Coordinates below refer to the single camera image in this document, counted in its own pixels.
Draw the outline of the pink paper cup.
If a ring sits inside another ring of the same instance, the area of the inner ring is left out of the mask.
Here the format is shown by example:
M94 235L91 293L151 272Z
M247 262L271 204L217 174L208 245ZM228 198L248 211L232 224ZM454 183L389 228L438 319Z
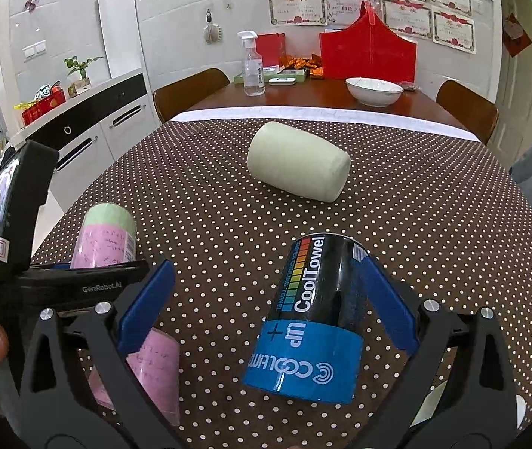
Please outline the pink paper cup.
M132 372L171 425L180 425L180 345L167 333L150 329L137 351L124 350Z

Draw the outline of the black blue CoolTowel can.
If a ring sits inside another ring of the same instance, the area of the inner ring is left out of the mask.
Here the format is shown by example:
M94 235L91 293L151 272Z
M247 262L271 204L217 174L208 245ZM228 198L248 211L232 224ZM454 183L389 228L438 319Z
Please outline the black blue CoolTowel can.
M364 350L367 253L333 233L292 243L247 361L247 386L315 402L353 399Z

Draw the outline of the green pink plastic jar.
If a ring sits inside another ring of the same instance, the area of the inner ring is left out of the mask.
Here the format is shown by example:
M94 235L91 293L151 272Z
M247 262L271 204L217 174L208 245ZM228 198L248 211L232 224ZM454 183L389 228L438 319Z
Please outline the green pink plastic jar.
M137 226L123 207L101 203L85 214L70 262L71 269L103 268L136 260Z

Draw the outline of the pale green felt cup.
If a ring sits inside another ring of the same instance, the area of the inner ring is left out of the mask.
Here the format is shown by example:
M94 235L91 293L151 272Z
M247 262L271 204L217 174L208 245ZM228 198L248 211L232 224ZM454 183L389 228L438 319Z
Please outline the pale green felt cup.
M260 127L247 152L247 169L256 180L325 203L333 203L341 195L350 167L346 151L278 122Z

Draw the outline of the white black sideboard cabinet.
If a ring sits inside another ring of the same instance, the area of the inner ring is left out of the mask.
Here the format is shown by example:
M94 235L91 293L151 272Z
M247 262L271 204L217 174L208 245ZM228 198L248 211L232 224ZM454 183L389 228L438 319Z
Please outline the white black sideboard cabinet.
M59 152L50 192L67 211L112 164L159 128L140 69L86 90L10 140L34 140Z

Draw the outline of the red box on sideboard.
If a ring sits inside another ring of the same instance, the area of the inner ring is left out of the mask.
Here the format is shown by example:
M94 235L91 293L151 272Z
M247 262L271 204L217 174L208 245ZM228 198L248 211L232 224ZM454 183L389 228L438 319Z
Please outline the red box on sideboard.
M34 120L38 120L39 117L48 114L51 110L56 109L56 107L59 107L63 103L66 103L63 89L53 87L48 96L36 101L21 112L22 121L25 126L28 126Z

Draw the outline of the small potted green plant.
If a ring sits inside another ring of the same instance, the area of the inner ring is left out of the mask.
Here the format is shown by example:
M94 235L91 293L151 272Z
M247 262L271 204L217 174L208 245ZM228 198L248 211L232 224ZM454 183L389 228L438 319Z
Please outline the small potted green plant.
M68 69L68 76L74 74L77 75L77 78L67 88L68 94L71 98L92 88L92 83L90 83L87 75L87 69L90 64L102 60L103 58L103 56L98 56L80 61L77 56L72 56L64 60L64 64Z

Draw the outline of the brown polka dot tablecloth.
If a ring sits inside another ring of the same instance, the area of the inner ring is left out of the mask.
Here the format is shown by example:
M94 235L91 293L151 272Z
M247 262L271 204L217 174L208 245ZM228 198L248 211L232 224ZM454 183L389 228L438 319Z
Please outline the brown polka dot tablecloth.
M181 347L179 436L193 448L342 448L373 416L406 363L379 320L348 406L296 401L243 385L253 343L291 243L330 231L360 241L390 273L444 308L492 307L532 421L532 208L482 144L354 123L301 128L345 150L349 178L332 204L250 176L259 119L162 126L104 172L39 247L70 260L86 211L126 208L137 253L166 256L176 291L156 325Z

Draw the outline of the left brown wooden chair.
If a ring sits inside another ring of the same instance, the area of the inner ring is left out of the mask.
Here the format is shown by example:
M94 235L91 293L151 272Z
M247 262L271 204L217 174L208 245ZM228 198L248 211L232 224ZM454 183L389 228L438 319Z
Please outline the left brown wooden chair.
M153 93L156 114L164 124L209 95L229 86L229 83L228 77L221 70L210 68L162 86Z

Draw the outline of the brown wooden chair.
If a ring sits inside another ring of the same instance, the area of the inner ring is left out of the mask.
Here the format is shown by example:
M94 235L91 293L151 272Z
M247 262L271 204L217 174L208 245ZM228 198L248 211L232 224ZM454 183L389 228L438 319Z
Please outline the brown wooden chair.
M229 83L228 77L221 70L210 68L162 86L153 93L156 114L164 124L209 95L229 86Z
M488 144L499 120L499 110L494 103L454 80L442 83L436 102L483 144Z

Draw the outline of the right brown wooden chair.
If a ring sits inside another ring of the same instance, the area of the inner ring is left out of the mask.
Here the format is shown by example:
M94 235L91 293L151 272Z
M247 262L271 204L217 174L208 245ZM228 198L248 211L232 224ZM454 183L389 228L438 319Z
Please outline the right brown wooden chair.
M483 144L488 144L499 120L499 110L494 103L454 80L442 83L436 102Z

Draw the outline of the clear spray bottle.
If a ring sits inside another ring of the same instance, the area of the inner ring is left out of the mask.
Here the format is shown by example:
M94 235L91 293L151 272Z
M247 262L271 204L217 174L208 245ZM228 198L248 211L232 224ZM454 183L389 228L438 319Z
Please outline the clear spray bottle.
M253 30L237 33L243 45L243 91L247 96L259 96L265 92L263 58L257 52L258 35Z

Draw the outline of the white ceramic bowl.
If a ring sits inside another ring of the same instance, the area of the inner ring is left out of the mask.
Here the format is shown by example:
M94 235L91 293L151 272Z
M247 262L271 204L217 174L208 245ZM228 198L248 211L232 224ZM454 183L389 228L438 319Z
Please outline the white ceramic bowl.
M352 77L345 80L351 95L369 107L389 107L403 94L401 85L374 78Z

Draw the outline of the smartphone on table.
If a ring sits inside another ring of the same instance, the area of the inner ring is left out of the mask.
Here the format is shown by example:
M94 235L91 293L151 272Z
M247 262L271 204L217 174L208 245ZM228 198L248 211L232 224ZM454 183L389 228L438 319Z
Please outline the smartphone on table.
M296 83L295 77L272 77L268 80L268 84L273 86L290 86Z

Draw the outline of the small red box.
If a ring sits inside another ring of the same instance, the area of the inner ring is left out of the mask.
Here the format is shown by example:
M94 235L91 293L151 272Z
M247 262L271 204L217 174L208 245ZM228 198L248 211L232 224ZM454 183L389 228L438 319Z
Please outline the small red box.
M265 67L282 66L286 57L285 34L259 34L257 52Z

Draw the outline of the green flat box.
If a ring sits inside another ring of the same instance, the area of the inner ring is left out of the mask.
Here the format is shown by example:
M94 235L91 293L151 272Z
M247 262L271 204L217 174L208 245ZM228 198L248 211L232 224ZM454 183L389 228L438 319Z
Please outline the green flat box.
M297 82L304 82L306 79L305 69L286 69L274 72L272 69L264 69L264 80L268 82L272 78L294 78Z

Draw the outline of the red diamond door decoration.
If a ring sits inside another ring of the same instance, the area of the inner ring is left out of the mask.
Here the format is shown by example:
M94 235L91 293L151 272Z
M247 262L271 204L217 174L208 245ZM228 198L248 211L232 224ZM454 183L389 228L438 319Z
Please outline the red diamond door decoration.
M504 20L502 41L511 58L516 57L532 44L528 33L513 13L510 13Z

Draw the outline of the red gift bag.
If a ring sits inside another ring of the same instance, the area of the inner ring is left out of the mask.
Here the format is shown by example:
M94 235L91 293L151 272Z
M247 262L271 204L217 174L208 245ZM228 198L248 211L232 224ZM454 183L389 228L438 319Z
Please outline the red gift bag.
M324 79L416 80L417 45L395 34L369 2L361 3L359 17L348 27L320 33L320 58Z

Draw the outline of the orange snack packets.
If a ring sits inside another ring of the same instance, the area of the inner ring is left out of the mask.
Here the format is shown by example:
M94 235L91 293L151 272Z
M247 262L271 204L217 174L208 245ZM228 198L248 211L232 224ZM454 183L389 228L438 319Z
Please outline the orange snack packets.
M323 79L322 58L316 54L310 58L286 57L283 69L304 70L311 78Z

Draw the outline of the white wall light switch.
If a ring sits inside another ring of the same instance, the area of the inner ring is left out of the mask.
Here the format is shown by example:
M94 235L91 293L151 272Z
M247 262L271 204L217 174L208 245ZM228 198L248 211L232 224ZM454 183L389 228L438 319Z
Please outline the white wall light switch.
M24 60L32 60L38 56L45 54L47 51L47 45L45 41L39 41L35 44L28 45L22 49L22 54L24 54Z

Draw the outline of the hanging wall brush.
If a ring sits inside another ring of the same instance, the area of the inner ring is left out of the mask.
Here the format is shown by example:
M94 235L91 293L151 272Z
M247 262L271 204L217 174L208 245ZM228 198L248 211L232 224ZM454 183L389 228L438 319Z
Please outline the hanging wall brush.
M206 25L203 30L204 40L207 44L216 44L222 39L222 29L213 22L212 12L206 10Z

